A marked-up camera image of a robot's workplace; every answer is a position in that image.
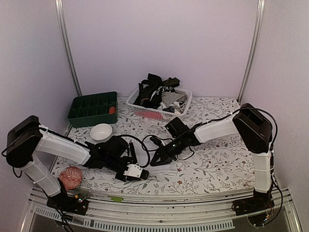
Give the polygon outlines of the white ceramic bowl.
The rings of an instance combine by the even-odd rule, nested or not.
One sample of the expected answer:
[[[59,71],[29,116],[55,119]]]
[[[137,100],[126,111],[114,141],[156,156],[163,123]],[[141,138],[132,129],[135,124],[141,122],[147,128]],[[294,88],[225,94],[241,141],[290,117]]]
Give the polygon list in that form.
[[[112,127],[109,124],[97,124],[90,130],[90,137],[96,142],[105,142],[112,135]]]

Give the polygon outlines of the green compartment tray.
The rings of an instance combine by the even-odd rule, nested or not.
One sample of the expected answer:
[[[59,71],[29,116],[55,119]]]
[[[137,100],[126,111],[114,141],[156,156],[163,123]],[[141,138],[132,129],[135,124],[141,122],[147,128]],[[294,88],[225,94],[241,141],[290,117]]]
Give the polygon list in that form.
[[[68,120],[74,128],[91,127],[97,124],[114,124],[118,121],[118,94],[116,91],[75,97],[71,103]],[[110,107],[116,113],[108,113]]]

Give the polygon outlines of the right aluminium frame post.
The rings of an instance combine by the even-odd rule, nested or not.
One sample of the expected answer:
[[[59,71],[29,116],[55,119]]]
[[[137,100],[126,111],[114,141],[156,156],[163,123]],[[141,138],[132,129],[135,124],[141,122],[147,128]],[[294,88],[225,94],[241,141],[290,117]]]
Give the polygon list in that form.
[[[265,0],[257,1],[257,10],[256,10],[256,16],[255,16],[255,22],[254,22],[253,36],[252,36],[252,41],[251,41],[247,63],[246,63],[245,70],[244,70],[243,79],[242,79],[238,97],[237,97],[238,103],[242,103],[248,83],[249,83],[251,71],[253,68],[255,53],[258,47],[260,32],[261,32],[261,28],[263,24],[265,3],[266,3]]]

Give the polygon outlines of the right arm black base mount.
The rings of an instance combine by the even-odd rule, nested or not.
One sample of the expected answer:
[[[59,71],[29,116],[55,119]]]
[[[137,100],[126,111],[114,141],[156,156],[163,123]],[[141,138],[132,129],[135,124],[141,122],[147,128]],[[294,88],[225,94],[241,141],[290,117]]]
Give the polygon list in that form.
[[[252,197],[233,201],[231,209],[237,216],[240,216],[267,210],[274,207],[274,205],[271,191],[262,193],[254,190]]]

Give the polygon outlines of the white underwear with black trim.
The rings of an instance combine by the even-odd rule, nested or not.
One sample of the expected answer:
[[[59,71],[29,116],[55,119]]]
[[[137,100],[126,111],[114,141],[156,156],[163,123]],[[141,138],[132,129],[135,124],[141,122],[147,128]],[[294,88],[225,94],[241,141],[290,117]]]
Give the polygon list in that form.
[[[138,164],[140,166],[145,166],[148,162],[148,156],[146,151],[138,149],[136,152],[136,157]],[[150,164],[147,167],[144,167],[150,174],[156,175],[168,175],[168,176],[176,176],[177,175],[177,166],[173,161],[170,164],[160,165],[160,166],[151,166]]]

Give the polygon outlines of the right robot arm white sleeves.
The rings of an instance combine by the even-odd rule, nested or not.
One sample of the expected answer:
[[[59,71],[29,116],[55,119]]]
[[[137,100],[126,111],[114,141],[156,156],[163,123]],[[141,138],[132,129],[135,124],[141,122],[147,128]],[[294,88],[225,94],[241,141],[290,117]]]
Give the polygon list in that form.
[[[278,124],[272,114],[246,103],[219,119],[198,123],[191,130],[199,143],[238,134],[253,157],[254,191],[267,194],[273,186],[274,143]]]

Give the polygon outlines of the left aluminium frame post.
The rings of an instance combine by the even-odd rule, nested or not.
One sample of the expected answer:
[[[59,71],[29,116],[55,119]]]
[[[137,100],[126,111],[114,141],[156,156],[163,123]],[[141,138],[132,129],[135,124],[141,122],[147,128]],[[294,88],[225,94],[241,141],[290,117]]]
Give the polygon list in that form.
[[[63,1],[62,0],[55,0],[55,7],[56,7],[56,15],[57,20],[59,24],[60,34],[62,37],[62,42],[64,46],[64,51],[66,54],[67,62],[69,65],[70,74],[73,81],[73,86],[75,89],[75,92],[78,96],[82,96],[82,90],[79,84],[79,80],[77,77],[76,68],[73,61],[72,51],[70,48],[70,41],[65,21],[65,14],[64,14],[64,7],[63,7]]]

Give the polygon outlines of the black underwear in basket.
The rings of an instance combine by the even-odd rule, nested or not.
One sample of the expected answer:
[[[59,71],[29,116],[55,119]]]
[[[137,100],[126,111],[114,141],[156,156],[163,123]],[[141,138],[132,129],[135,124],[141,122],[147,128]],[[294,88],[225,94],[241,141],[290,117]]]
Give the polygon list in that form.
[[[138,96],[133,104],[145,108],[157,109],[162,102],[162,93],[175,93],[174,88],[179,85],[180,80],[176,77],[169,77],[163,81],[160,76],[148,73],[148,78],[138,84]]]

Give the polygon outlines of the aluminium frame post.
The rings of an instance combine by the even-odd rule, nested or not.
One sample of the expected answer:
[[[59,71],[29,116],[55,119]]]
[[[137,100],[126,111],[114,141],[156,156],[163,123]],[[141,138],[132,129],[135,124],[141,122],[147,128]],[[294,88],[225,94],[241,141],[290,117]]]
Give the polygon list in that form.
[[[62,37],[62,42],[64,46],[64,51],[66,54],[67,62],[69,65],[70,74],[73,81],[73,86],[75,89],[75,92],[78,96],[82,96],[82,90],[79,84],[79,80],[77,77],[76,68],[73,61],[72,51],[70,48],[70,41],[65,21],[65,14],[64,14],[64,7],[63,7],[63,1],[62,0],[55,0],[55,7],[56,7],[56,15],[57,20],[59,24],[60,34]]]
[[[245,70],[244,70],[243,79],[242,79],[238,97],[237,97],[238,103],[242,103],[248,83],[249,83],[251,71],[253,68],[255,53],[258,47],[260,32],[261,32],[261,28],[263,24],[265,3],[266,3],[265,0],[257,1],[257,10],[256,10],[256,16],[255,16],[255,22],[254,22],[253,36],[252,36],[252,41],[251,41],[247,63],[246,63]]]

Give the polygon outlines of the aluminium front table rail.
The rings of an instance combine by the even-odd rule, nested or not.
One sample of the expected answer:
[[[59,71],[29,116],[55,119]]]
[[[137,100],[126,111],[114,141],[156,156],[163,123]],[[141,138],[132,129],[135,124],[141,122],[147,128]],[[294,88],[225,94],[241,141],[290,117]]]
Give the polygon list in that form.
[[[75,232],[300,232],[292,196],[287,188],[272,192],[274,208],[268,224],[252,225],[263,211],[237,216],[235,200],[251,197],[250,191],[198,195],[129,195],[89,192],[85,216],[71,215],[69,229]],[[120,203],[108,196],[123,197]]]

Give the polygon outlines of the small orange object in tray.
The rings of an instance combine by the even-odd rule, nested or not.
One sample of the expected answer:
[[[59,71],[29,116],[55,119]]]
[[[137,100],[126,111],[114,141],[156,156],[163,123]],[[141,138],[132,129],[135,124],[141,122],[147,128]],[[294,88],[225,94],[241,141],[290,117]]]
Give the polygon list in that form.
[[[115,114],[116,113],[116,107],[114,107],[114,106],[110,107],[108,113],[110,115]]]

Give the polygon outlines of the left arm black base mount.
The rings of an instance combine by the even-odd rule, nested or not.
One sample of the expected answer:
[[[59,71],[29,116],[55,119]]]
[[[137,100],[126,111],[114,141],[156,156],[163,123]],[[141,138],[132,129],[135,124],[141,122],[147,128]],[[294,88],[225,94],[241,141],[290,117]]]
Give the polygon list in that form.
[[[68,212],[85,216],[88,210],[89,201],[87,196],[79,193],[69,196],[63,185],[60,186],[60,193],[55,196],[47,195],[47,206],[61,212]]]

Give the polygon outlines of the red patterned bowl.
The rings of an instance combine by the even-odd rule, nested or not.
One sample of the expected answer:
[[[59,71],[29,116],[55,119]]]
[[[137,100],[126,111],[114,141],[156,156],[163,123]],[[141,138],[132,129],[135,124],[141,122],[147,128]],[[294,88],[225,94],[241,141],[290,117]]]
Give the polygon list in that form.
[[[73,166],[67,167],[60,173],[59,179],[63,183],[66,190],[74,190],[82,183],[82,170]]]

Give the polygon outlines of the robot arm white sleeves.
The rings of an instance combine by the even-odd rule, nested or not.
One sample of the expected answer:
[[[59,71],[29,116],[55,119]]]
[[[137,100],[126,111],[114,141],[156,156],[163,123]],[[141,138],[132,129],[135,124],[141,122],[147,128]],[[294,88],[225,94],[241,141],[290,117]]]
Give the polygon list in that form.
[[[50,197],[61,193],[60,181],[39,160],[38,153],[66,158],[79,165],[85,165],[92,158],[87,146],[49,130],[37,116],[29,116],[12,128],[6,141],[2,154],[7,163],[27,174]]]
[[[254,191],[267,194],[273,186],[274,143],[278,124],[272,114],[246,103],[219,119],[198,123],[191,130],[199,143],[238,134],[253,157]]]

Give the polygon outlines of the left robot arm white sleeves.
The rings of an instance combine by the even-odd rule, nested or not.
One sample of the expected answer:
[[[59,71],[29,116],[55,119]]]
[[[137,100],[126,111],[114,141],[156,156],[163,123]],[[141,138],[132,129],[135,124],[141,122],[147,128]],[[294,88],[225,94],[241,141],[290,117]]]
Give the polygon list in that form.
[[[6,141],[2,154],[7,163],[27,174],[50,197],[61,193],[60,181],[39,160],[38,153],[66,158],[79,165],[85,165],[92,158],[87,146],[49,130],[37,116],[29,116],[12,128]]]

